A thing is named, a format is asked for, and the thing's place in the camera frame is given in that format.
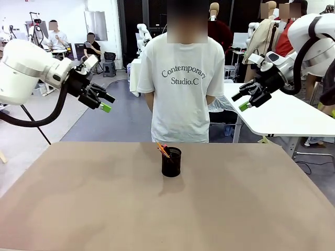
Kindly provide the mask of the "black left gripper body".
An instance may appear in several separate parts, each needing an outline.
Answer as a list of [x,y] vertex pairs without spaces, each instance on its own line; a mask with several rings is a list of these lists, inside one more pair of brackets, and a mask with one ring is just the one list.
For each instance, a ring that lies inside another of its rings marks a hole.
[[63,86],[67,94],[77,98],[86,98],[91,79],[90,72],[84,66],[75,66],[69,71]]

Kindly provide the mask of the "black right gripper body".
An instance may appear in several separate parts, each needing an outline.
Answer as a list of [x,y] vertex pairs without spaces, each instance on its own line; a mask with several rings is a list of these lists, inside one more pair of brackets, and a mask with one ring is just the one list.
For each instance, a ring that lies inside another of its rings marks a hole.
[[277,68],[267,71],[257,71],[257,82],[269,93],[273,93],[284,86],[284,80]]

